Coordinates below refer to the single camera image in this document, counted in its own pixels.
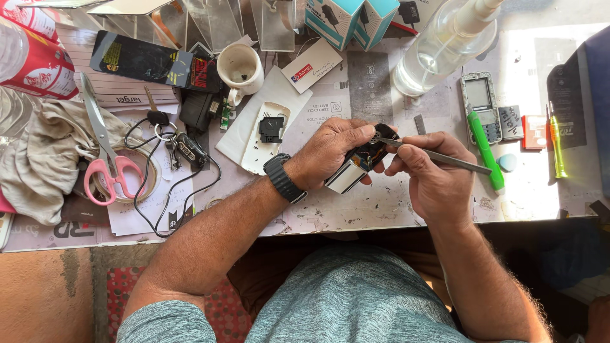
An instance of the black cable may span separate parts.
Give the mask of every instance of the black cable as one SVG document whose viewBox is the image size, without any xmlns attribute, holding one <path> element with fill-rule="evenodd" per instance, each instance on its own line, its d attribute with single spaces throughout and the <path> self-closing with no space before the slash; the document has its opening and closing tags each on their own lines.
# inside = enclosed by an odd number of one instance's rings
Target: black cable
<svg viewBox="0 0 610 343">
<path fill-rule="evenodd" d="M 133 127 L 131 127 L 131 128 L 129 129 L 129 131 L 128 131 L 128 132 L 127 132 L 127 134 L 125 135 L 125 140 L 124 140 L 124 144 L 125 144 L 125 146 L 126 146 L 126 147 L 128 147 L 128 148 L 130 148 L 130 149 L 137 149 L 137 148 L 140 148 L 141 146 L 143 146 L 143 145 L 147 144 L 148 142 L 152 141 L 153 139 L 155 139 L 155 137 L 151 137 L 150 139 L 146 140 L 144 143 L 142 143 L 142 144 L 140 144 L 140 145 L 137 145 L 137 146 L 129 146 L 129 145 L 127 144 L 127 139 L 129 138 L 129 134 L 130 134 L 130 133 L 131 133 L 131 132 L 134 130 L 134 128 L 135 128 L 136 126 L 140 126 L 140 124 L 142 124 L 142 123 L 143 123 L 144 121 L 146 121 L 146 120 L 148 120 L 148 119 L 147 119 L 147 118 L 144 118 L 144 119 L 142 119 L 142 120 L 138 121 L 138 122 L 137 122 L 137 123 L 136 123 L 136 124 L 135 124 Z M 159 134 L 159 135 L 161 135 L 161 136 L 163 136 L 163 135 L 173 135 L 173 134 L 174 134 L 173 132 L 163 132 L 163 129 L 161 129 L 161 131 L 162 131 L 162 132 Z M 207 157 L 208 157 L 208 158 L 209 158 L 209 159 L 210 159 L 212 162 L 214 162 L 214 164 L 216 165 L 216 167 L 218 167 L 218 177 L 216 177 L 216 180 L 214 180 L 214 182 L 210 183 L 209 185 L 207 185 L 207 186 L 205 186 L 205 187 L 202 187 L 202 188 L 200 188 L 200 189 L 198 189 L 198 190 L 194 191 L 193 193 L 189 194 L 189 195 L 186 197 L 186 199 L 184 200 L 184 206 L 183 206 L 184 208 L 183 208 L 183 210 L 182 210 L 182 217 L 180 218 L 179 223 L 176 225 L 176 229 L 174 229 L 172 232 L 170 232 L 170 233 L 168 233 L 168 234 L 161 234 L 161 233 L 159 233 L 159 232 L 157 231 L 157 227 L 159 226 L 159 223 L 161 222 L 161 219 L 163 218 L 163 215 L 165 214 L 165 211 L 167 210 L 167 206 L 168 206 L 168 205 L 169 205 L 169 203 L 170 203 L 171 192 L 174 190 L 174 187 L 176 187 L 178 184 L 180 184 L 180 183 L 181 183 L 181 182 L 183 182 L 183 181 L 186 181 L 186 180 L 188 180 L 188 179 L 192 179 L 192 178 L 194 178 L 194 177 L 195 177 L 197 174 L 199 174 L 199 172 L 200 172 L 202 169 L 199 169 L 198 171 L 196 171 L 196 172 L 192 173 L 191 175 L 187 176 L 186 178 L 184 178 L 184 179 L 182 179 L 182 180 L 180 180 L 180 181 L 176 182 L 175 184 L 173 184 L 173 185 L 170 187 L 170 190 L 169 190 L 169 192 L 167 193 L 167 198 L 165 199 L 165 207 L 163 207 L 163 211 L 161 211 L 161 215 L 160 215 L 160 216 L 159 216 L 159 218 L 157 219 L 157 222 L 155 223 L 155 225 L 153 225 L 153 223 L 151 223 L 151 221 L 150 221 L 150 220 L 149 220 L 149 219 L 148 219 L 148 218 L 147 218 L 147 217 L 144 215 L 144 213 L 142 213 L 142 212 L 140 211 L 140 209 L 138 208 L 138 195 L 140 194 L 140 192 L 141 192 L 141 191 L 142 191 L 142 189 L 144 188 L 144 185 L 146 184 L 146 180 L 148 180 L 148 169 L 149 169 L 149 166 L 150 166 L 150 161 L 151 161 L 151 158 L 152 158 L 152 156 L 153 156 L 153 153 L 154 153 L 154 152 L 155 152 L 155 150 L 156 150 L 156 149 L 159 147 L 159 144 L 161 144 L 161 140 L 159 140 L 159 141 L 157 142 L 157 145 L 155 145 L 155 146 L 154 146 L 154 148 L 151 150 L 150 154 L 149 154 L 149 155 L 148 155 L 148 157 L 146 158 L 146 171 L 145 171 L 145 173 L 144 173 L 144 180 L 143 180 L 142 184 L 140 185 L 140 188 L 138 188 L 138 191 L 135 193 L 135 197 L 134 197 L 134 208 L 135 208 L 135 210 L 136 210 L 136 211 L 137 211 L 137 212 L 138 212 L 138 213 L 139 213 L 139 214 L 142 216 L 142 218 L 144 218 L 144 220 L 146 220 L 146 222 L 148 223 L 148 225 L 150 225 L 151 229 L 154 231 L 154 233 L 155 233 L 157 236 L 159 236 L 159 237 L 161 237 L 161 238 L 169 238 L 169 237 L 170 237 L 172 234 L 174 234 L 174 233 L 176 232 L 176 230 L 177 230 L 177 229 L 179 229 L 179 228 L 182 226 L 182 221 L 183 221 L 183 219 L 184 219 L 184 217 L 185 217 L 185 215 L 184 215 L 184 214 L 186 213 L 186 210 L 187 210 L 187 202 L 188 202 L 188 199 L 189 199 L 190 197 L 192 197 L 194 194 L 196 194 L 196 193 L 198 193 L 198 192 L 200 192 L 200 191 L 202 191 L 202 190 L 206 190 L 206 189 L 208 189 L 208 188 L 212 187 L 214 184 L 216 184 L 216 182 L 218 182 L 218 181 L 220 180 L 220 176 L 222 175 L 223 171 L 222 171 L 222 169 L 220 168 L 220 164 L 218 164 L 218 162 L 216 162 L 216 160 L 215 160 L 215 159 L 214 159 L 212 156 L 210 156 L 210 155 L 208 154 L 208 156 L 207 156 Z"/>
</svg>

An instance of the dirty mug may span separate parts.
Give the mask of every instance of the dirty mug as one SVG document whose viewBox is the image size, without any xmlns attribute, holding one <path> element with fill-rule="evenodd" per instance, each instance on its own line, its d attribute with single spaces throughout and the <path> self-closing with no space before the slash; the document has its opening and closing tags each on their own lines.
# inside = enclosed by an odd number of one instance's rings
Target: dirty mug
<svg viewBox="0 0 610 343">
<path fill-rule="evenodd" d="M 231 88 L 228 102 L 233 107 L 242 102 L 244 95 L 258 92 L 265 79 L 259 55 L 244 44 L 227 46 L 218 56 L 217 70 Z"/>
</svg>

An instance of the red patterned mat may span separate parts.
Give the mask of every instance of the red patterned mat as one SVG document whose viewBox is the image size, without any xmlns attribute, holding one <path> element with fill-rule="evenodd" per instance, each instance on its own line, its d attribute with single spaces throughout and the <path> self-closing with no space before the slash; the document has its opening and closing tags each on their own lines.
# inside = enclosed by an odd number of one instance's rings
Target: red patterned mat
<svg viewBox="0 0 610 343">
<path fill-rule="evenodd" d="M 111 268 L 106 275 L 108 294 L 108 334 L 117 339 L 127 300 L 146 267 Z M 206 318 L 216 334 L 218 343 L 242 343 L 252 321 L 227 278 L 216 289 L 206 294 Z"/>
</svg>

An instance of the plastic bottle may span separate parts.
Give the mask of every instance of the plastic bottle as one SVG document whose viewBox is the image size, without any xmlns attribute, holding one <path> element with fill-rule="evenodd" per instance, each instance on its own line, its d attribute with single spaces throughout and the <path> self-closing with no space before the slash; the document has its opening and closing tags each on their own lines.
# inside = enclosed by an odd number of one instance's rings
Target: plastic bottle
<svg viewBox="0 0 610 343">
<path fill-rule="evenodd" d="M 78 93 L 68 53 L 1 16 L 0 85 L 52 99 L 70 99 Z"/>
<path fill-rule="evenodd" d="M 0 16 L 57 43 L 55 22 L 42 9 L 18 7 L 38 0 L 0 0 Z"/>
<path fill-rule="evenodd" d="M 42 99 L 0 86 L 0 136 L 21 137 Z"/>
<path fill-rule="evenodd" d="M 17 24 L 0 18 L 0 83 L 12 79 L 26 63 L 29 43 Z"/>
<path fill-rule="evenodd" d="M 392 71 L 397 89 L 420 96 L 485 51 L 496 36 L 503 0 L 449 0 Z"/>
</svg>

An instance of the watch strap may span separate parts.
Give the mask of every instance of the watch strap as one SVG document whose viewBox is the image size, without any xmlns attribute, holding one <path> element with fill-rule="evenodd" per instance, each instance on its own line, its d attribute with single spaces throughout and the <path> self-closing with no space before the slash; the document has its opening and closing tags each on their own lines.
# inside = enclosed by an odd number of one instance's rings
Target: watch strap
<svg viewBox="0 0 610 343">
<path fill-rule="evenodd" d="M 286 174 L 282 160 L 285 162 L 289 159 L 290 155 L 280 153 L 265 163 L 264 170 L 282 197 L 290 203 L 296 204 L 307 195 L 307 192 L 300 190 Z"/>
</svg>

